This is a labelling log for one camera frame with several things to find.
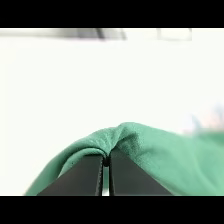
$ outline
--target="white surface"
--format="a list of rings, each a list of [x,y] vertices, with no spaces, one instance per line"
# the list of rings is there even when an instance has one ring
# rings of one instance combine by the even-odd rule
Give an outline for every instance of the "white surface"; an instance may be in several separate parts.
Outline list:
[[[0,195],[73,141],[125,121],[180,132],[223,96],[223,46],[0,38]]]

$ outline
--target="black bar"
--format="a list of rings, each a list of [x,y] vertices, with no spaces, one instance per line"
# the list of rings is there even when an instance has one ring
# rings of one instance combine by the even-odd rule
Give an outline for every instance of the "black bar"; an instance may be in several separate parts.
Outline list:
[[[111,196],[168,196],[163,186],[148,175],[127,155],[114,149],[110,154]]]
[[[38,196],[101,196],[103,157],[84,156]]]

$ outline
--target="folded fabric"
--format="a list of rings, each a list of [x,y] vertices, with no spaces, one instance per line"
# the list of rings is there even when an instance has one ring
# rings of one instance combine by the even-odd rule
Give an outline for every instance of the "folded fabric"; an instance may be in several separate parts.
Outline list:
[[[25,195],[37,195],[85,155],[107,158],[115,146],[173,195],[224,195],[224,132],[181,136],[129,122],[68,146],[46,165]]]

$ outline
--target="green towel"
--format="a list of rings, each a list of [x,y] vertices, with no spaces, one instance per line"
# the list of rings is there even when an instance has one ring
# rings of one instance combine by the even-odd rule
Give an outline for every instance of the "green towel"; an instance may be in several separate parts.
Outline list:
[[[106,158],[115,146],[173,195],[224,195],[224,132],[181,136],[129,122],[68,146],[46,165],[26,195],[37,195],[83,156]]]

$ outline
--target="blurry background object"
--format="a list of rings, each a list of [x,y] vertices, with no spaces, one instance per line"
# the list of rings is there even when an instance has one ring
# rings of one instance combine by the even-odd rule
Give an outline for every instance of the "blurry background object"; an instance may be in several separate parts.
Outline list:
[[[117,40],[191,40],[191,28],[0,28],[0,36]]]

